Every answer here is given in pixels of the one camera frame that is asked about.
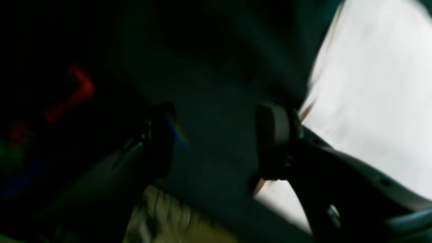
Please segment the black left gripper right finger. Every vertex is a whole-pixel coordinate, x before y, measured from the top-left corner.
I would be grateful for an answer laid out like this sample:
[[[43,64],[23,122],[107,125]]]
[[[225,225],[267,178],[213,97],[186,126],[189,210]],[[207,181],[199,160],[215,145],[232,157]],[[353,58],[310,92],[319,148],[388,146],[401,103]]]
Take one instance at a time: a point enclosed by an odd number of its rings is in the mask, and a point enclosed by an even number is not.
[[[288,181],[317,243],[430,243],[431,201],[337,151],[275,103],[255,110],[264,180]]]

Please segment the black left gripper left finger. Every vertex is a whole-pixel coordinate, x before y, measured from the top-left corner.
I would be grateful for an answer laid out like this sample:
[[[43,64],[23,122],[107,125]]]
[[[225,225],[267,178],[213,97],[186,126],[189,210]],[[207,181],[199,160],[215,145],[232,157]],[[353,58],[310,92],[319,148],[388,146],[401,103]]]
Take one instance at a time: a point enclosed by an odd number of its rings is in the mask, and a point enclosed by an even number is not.
[[[134,206],[152,181],[168,176],[175,135],[173,103],[145,112],[136,131],[70,178],[35,218],[55,226],[56,243],[120,243]]]

